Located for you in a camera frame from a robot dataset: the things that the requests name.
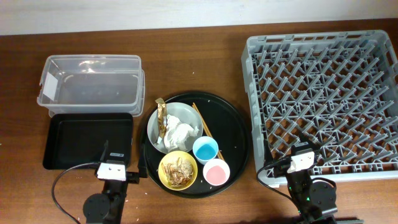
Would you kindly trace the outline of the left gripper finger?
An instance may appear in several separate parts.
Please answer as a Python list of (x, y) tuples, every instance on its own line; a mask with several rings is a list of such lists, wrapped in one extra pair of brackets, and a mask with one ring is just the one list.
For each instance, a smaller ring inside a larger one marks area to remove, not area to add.
[(103, 162), (105, 157), (106, 157), (106, 153), (107, 153), (106, 151), (108, 150), (108, 144), (109, 144), (109, 141), (106, 140), (105, 143), (104, 143), (103, 152), (102, 152), (100, 160), (99, 160), (100, 162)]
[(145, 157), (145, 144), (140, 144), (139, 146), (139, 161), (138, 161), (138, 170), (139, 170), (139, 177), (140, 178), (147, 178), (147, 164), (146, 164), (146, 157)]

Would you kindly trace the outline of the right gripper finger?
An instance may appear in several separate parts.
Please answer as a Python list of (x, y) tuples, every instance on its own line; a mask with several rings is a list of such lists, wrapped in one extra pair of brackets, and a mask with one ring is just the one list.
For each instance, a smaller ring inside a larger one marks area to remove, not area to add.
[(313, 152), (319, 152), (320, 146), (312, 142), (306, 135), (299, 134), (300, 145), (298, 147), (299, 151), (311, 150)]
[(273, 163), (274, 163), (274, 159), (271, 154), (269, 142), (268, 142), (268, 140), (264, 140), (264, 167), (272, 168)]

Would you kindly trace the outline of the yellow bowl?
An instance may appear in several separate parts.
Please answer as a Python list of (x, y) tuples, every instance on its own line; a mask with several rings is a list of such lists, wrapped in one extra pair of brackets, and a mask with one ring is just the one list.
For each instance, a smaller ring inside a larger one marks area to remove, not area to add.
[[(181, 157), (182, 159), (187, 159), (187, 160), (189, 160), (190, 163), (191, 163), (192, 166), (193, 166), (193, 171), (194, 171), (193, 178), (192, 178), (191, 182), (189, 182), (186, 186), (181, 187), (181, 188), (172, 187), (172, 186), (168, 183), (167, 178), (166, 178), (166, 176), (165, 176), (165, 174), (164, 174), (164, 172), (162, 171), (162, 168), (161, 168), (161, 163), (162, 163), (162, 162), (163, 162), (163, 163), (168, 163), (168, 161), (173, 161), (173, 160), (177, 159), (178, 157)], [(174, 151), (174, 152), (170, 152), (170, 153), (166, 154), (166, 155), (162, 158), (162, 160), (160, 161), (160, 163), (159, 163), (159, 169), (158, 169), (158, 175), (159, 175), (159, 179), (160, 179), (161, 183), (162, 183), (165, 187), (167, 187), (168, 189), (170, 189), (170, 190), (176, 190), (176, 191), (185, 190), (185, 189), (189, 188), (189, 187), (194, 183), (194, 181), (195, 181), (196, 178), (197, 178), (197, 175), (198, 175), (198, 166), (197, 166), (197, 162), (196, 162), (196, 160), (195, 160), (189, 153), (187, 153), (187, 152), (183, 152), (183, 151)]]

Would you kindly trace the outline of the pink cup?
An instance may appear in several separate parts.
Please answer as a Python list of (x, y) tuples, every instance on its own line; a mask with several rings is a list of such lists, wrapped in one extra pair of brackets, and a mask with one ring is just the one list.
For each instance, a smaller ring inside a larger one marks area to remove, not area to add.
[(230, 176), (229, 165), (221, 159), (211, 159), (203, 167), (205, 180), (213, 186), (223, 185)]

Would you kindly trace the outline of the blue cup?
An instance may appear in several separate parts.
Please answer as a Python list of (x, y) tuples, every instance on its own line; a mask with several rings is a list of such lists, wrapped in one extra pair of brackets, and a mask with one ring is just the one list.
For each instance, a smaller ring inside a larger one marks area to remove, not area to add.
[(214, 159), (218, 151), (218, 143), (208, 136), (202, 136), (193, 143), (193, 154), (197, 161), (203, 165)]

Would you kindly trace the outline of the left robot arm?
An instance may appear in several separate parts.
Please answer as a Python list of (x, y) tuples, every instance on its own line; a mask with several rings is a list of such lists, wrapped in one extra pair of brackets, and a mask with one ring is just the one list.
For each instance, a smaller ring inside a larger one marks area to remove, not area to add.
[(83, 214), (89, 224), (120, 223), (127, 188), (147, 178), (147, 166), (143, 155), (139, 158), (138, 171), (129, 172), (122, 160), (123, 153), (110, 152), (109, 142), (104, 144), (95, 177), (104, 182), (102, 192), (89, 196), (83, 205)]

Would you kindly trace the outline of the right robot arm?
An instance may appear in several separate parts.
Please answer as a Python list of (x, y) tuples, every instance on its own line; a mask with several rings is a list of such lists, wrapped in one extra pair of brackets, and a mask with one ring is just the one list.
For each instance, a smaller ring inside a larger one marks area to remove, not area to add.
[(286, 197), (297, 208), (298, 223), (336, 223), (336, 183), (317, 177), (311, 178), (310, 170), (317, 164), (320, 146), (306, 135), (299, 134), (300, 142), (291, 146), (290, 155), (264, 164), (257, 174), (272, 169), (275, 177), (285, 177), (289, 194), (283, 194), (268, 184), (261, 184)]

